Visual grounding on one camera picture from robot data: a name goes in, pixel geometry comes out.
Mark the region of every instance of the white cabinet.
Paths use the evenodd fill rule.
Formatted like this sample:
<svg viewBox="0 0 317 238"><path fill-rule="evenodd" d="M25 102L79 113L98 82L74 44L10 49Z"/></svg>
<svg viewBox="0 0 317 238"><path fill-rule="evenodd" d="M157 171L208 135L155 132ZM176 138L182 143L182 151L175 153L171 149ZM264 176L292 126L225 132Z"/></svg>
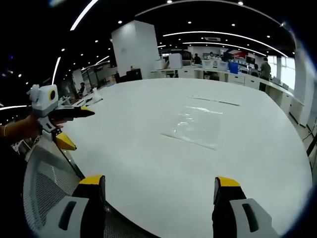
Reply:
<svg viewBox="0 0 317 238"><path fill-rule="evenodd" d="M245 77L244 86L258 90L260 87L260 81L252 77Z"/></svg>
<svg viewBox="0 0 317 238"><path fill-rule="evenodd" d="M185 69L185 68L181 68L178 70L178 77L179 78L196 78L195 77L195 71L194 69Z"/></svg>
<svg viewBox="0 0 317 238"><path fill-rule="evenodd" d="M244 85L244 76L229 74L228 75L228 83L235 83L235 84L239 84L239 85Z"/></svg>

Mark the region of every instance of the recessed ceiling light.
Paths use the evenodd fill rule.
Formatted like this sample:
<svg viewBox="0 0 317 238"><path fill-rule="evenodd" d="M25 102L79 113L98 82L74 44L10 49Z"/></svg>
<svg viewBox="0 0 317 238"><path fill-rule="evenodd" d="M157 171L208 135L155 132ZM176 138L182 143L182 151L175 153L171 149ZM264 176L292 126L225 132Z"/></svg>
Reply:
<svg viewBox="0 0 317 238"><path fill-rule="evenodd" d="M255 40L253 38L250 38L250 37L246 37L246 36L241 36L241 35L237 35L237 34L232 34L232 33L227 33L227 32L219 32L219 31L185 31L185 32L177 32L177 33L171 33L171 34L166 34L166 35L163 35L163 37L166 37L166 36L175 36L175 35L182 35L182 34L193 34L193 33L200 33L200 34L205 34L205 33L208 33L208 34L221 34L221 35L228 35L228 36L236 36L236 37L240 37L240 38L244 38L244 39L247 39L247 40L250 40L250 41L254 41L254 42L257 42L259 44L262 44L266 47L269 47L271 48L272 50L276 51L276 52L279 52L281 55L283 55L284 57L288 58L288 56L286 54L284 54L283 52L279 51L278 49L268 45L268 44L265 44L261 41L258 41L258 40Z"/></svg>

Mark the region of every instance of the person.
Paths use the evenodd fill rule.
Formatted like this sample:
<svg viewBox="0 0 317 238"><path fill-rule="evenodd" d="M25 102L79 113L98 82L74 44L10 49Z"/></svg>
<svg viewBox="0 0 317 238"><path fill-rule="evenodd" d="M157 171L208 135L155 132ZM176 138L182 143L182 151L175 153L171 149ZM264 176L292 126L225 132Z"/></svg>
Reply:
<svg viewBox="0 0 317 238"><path fill-rule="evenodd" d="M250 75L254 77L259 77L259 66L257 64L254 65L254 68L251 69Z"/></svg>
<svg viewBox="0 0 317 238"><path fill-rule="evenodd" d="M267 57L264 57L264 62L261 65L261 75L260 78L269 81L271 75L271 66L268 64Z"/></svg>
<svg viewBox="0 0 317 238"><path fill-rule="evenodd" d="M34 138L41 134L38 119L34 115L6 126L0 126L0 181L2 190L1 234L17 237L29 237L25 221L23 197L23 181L27 162L13 150L11 144L22 139ZM11 229L12 224L18 229Z"/></svg>
<svg viewBox="0 0 317 238"><path fill-rule="evenodd" d="M210 52L210 53L209 53L208 59L209 59L209 60L214 60L213 52Z"/></svg>
<svg viewBox="0 0 317 238"><path fill-rule="evenodd" d="M201 63L202 63L202 59L196 53L194 57L194 64L201 64Z"/></svg>
<svg viewBox="0 0 317 238"><path fill-rule="evenodd" d="M85 83L84 83L84 82L80 83L80 86L81 86L81 88L80 88L79 91L78 91L78 96L79 96L80 98L82 98L82 97L84 96Z"/></svg>

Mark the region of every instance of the office desk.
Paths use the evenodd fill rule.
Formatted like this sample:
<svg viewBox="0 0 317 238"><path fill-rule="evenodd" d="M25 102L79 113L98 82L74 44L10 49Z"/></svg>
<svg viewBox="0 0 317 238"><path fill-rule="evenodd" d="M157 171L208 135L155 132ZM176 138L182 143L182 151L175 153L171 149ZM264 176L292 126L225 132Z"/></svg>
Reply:
<svg viewBox="0 0 317 238"><path fill-rule="evenodd" d="M230 73L228 71L221 71L218 69L205 69L197 66L184 66L180 69L161 69L152 71L153 77L155 78L165 78L167 71L178 71L179 77L185 78L199 78L203 79L203 72L214 72L219 75L219 80L222 82L229 82L238 84L241 86L247 86L259 90L260 83L265 84L266 93L280 106L280 108L288 114L290 112L291 104L294 105L292 114L295 118L299 118L302 113L303 103L298 101L294 95L282 88L279 85L276 85L270 81L251 76L249 74L241 73L238 74Z"/></svg>
<svg viewBox="0 0 317 238"><path fill-rule="evenodd" d="M94 116L65 124L78 148L71 155L84 175L105 175L109 203L147 231L162 238L212 238L216 176L240 182L280 234L306 202L312 175L305 148L265 93L168 78L116 84L103 97L89 107ZM185 106L223 113L216 150L161 134Z"/></svg>

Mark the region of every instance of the white pillar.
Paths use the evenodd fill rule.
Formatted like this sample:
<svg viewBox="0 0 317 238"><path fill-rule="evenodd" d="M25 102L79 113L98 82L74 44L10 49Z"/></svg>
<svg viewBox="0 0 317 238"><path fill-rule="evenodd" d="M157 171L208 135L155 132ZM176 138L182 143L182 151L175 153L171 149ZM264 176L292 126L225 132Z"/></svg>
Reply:
<svg viewBox="0 0 317 238"><path fill-rule="evenodd" d="M131 21L112 32L111 36L119 75L126 75L133 66L141 69L143 79L151 78L154 62L159 60L154 26Z"/></svg>

